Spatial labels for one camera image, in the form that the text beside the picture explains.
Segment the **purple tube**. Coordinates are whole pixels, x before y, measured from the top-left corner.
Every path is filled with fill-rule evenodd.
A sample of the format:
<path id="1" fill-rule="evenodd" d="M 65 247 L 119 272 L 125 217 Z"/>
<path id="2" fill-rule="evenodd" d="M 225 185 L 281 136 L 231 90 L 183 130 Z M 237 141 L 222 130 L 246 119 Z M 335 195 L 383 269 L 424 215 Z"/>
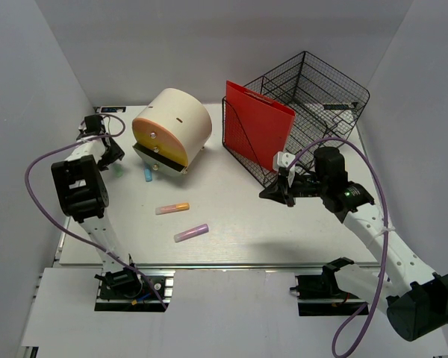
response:
<path id="1" fill-rule="evenodd" d="M 197 227 L 193 227 L 191 229 L 188 229 L 186 231 L 183 231 L 181 233 L 177 233 L 174 235 L 174 241 L 175 242 L 183 242 L 187 239 L 191 239 L 196 236 L 200 236 L 202 234 L 205 234 L 209 231 L 209 227 L 207 224 L 201 224 Z"/>

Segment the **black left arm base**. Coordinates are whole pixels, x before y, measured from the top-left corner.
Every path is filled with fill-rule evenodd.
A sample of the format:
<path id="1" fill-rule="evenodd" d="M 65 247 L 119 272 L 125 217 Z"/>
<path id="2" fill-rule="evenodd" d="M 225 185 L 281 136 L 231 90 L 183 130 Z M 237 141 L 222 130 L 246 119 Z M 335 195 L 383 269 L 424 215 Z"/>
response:
<path id="1" fill-rule="evenodd" d="M 172 297 L 173 276 L 159 271 L 146 276 L 122 266 L 112 273 L 102 269 L 94 276 L 99 282 L 94 311 L 164 313 Z"/>

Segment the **peach top drawer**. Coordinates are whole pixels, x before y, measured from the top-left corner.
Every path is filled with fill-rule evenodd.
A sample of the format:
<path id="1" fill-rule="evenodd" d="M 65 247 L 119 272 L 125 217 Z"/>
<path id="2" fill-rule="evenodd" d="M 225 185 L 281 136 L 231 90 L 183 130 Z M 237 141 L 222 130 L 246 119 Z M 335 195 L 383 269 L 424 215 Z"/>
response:
<path id="1" fill-rule="evenodd" d="M 141 144 L 147 141 L 157 140 L 160 142 L 174 142 L 182 145 L 171 132 L 148 119 L 138 117 L 132 121 L 131 126 L 134 138 Z"/>

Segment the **blue tube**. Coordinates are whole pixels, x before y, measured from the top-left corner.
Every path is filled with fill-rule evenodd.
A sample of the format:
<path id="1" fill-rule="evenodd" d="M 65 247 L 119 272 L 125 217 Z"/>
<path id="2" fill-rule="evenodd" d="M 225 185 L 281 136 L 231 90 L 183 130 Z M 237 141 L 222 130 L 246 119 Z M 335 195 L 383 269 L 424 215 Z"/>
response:
<path id="1" fill-rule="evenodd" d="M 149 167 L 146 166 L 143 171 L 144 171 L 146 182 L 152 182 L 152 180 L 153 180 L 153 178 L 152 178 L 152 170 Z"/>

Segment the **green capped tube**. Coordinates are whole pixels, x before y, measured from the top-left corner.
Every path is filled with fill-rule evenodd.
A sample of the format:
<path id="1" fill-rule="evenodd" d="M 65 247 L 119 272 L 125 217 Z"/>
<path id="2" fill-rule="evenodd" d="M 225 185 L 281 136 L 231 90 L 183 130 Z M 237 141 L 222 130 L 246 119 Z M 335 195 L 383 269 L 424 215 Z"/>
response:
<path id="1" fill-rule="evenodd" d="M 121 166 L 120 164 L 115 164 L 115 165 L 113 166 L 113 170 L 114 170 L 114 172 L 115 172 L 115 175 L 116 175 L 118 178 L 120 178 L 120 177 L 123 176 L 123 169 L 122 169 L 122 166 Z"/>

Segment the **orange capped pink tube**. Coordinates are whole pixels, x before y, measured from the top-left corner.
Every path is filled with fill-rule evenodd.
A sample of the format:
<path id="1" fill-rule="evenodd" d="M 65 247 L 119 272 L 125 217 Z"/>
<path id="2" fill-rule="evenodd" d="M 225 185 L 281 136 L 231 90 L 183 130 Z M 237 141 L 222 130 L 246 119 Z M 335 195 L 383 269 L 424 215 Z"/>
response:
<path id="1" fill-rule="evenodd" d="M 155 214 L 157 216 L 159 216 L 159 215 L 164 215 L 164 214 L 168 214 L 168 213 L 177 213 L 177 212 L 181 212 L 181 211 L 186 211 L 189 209 L 190 209 L 190 204 L 187 202 L 184 202 L 184 203 L 171 204 L 171 205 L 166 205 L 166 206 L 162 206 L 162 207 L 157 207 L 155 209 Z"/>

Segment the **cream semicircular drawer box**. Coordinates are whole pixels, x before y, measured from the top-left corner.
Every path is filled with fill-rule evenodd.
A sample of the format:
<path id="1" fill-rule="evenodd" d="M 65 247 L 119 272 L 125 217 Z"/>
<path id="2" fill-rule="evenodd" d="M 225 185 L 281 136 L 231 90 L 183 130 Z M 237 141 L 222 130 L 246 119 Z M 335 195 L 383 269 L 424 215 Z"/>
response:
<path id="1" fill-rule="evenodd" d="M 138 117 L 164 127 L 180 141 L 189 160 L 187 169 L 212 133 L 211 117 L 204 105 L 179 89 L 161 91 Z"/>

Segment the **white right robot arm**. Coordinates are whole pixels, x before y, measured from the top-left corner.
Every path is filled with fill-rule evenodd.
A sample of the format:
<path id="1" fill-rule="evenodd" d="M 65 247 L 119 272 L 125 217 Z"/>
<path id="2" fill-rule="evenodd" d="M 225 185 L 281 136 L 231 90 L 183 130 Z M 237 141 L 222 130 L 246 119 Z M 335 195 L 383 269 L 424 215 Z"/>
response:
<path id="1" fill-rule="evenodd" d="M 424 263 L 385 223 L 384 210 L 360 184 L 348 178 L 337 148 L 314 152 L 315 170 L 296 173 L 295 155 L 278 152 L 273 158 L 276 179 L 260 198 L 292 207 L 297 198 L 319 197 L 324 207 L 352 231 L 385 270 L 383 277 L 342 257 L 322 268 L 320 279 L 298 278 L 292 288 L 301 298 L 341 298 L 354 295 L 367 303 L 377 300 L 391 327 L 412 342 L 448 324 L 448 274 Z"/>

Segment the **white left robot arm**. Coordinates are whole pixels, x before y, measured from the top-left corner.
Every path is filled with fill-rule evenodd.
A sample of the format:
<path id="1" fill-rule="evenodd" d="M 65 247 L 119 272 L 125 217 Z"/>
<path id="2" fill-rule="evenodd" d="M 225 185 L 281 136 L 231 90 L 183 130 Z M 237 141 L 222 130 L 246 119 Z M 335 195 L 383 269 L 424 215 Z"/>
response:
<path id="1" fill-rule="evenodd" d="M 77 147 L 51 166 L 57 197 L 63 213 L 73 218 L 94 244 L 104 275 L 117 275 L 124 269 L 121 263 L 130 263 L 130 255 L 119 243 L 106 213 L 109 195 L 102 172 L 122 160 L 125 152 L 106 131 L 100 115 L 86 116 L 79 131 Z"/>

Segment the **red file folder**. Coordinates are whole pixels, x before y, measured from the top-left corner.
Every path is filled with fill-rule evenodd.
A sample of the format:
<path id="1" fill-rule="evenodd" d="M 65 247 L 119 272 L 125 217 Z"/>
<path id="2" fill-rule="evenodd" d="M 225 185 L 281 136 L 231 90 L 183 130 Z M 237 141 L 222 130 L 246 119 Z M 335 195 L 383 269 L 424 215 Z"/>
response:
<path id="1" fill-rule="evenodd" d="M 295 116 L 276 100 L 226 82 L 224 145 L 263 169 L 273 169 L 273 157 L 284 150 Z"/>

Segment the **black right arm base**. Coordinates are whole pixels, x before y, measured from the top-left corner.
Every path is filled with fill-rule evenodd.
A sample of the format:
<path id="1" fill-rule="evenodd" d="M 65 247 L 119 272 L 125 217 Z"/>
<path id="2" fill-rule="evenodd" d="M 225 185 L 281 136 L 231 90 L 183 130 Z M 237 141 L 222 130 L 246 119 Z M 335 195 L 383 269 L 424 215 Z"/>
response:
<path id="1" fill-rule="evenodd" d="M 354 262 L 341 257 L 326 263 L 319 274 L 296 276 L 296 285 L 289 291 L 297 297 L 300 317 L 350 317 L 361 306 L 359 315 L 368 315 L 367 304 L 337 287 L 335 273 L 350 264 Z"/>

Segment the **yellow bottom drawer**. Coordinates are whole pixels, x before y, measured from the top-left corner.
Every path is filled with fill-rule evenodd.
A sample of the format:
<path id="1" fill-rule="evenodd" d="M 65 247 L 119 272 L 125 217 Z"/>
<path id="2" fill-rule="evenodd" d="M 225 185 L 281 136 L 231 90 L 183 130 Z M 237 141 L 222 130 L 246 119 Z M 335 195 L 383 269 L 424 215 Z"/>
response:
<path id="1" fill-rule="evenodd" d="M 134 147 L 151 157 L 162 157 L 181 166 L 187 166 L 189 164 L 184 147 L 174 142 L 160 142 L 157 140 L 147 141 L 143 144 L 136 142 Z"/>

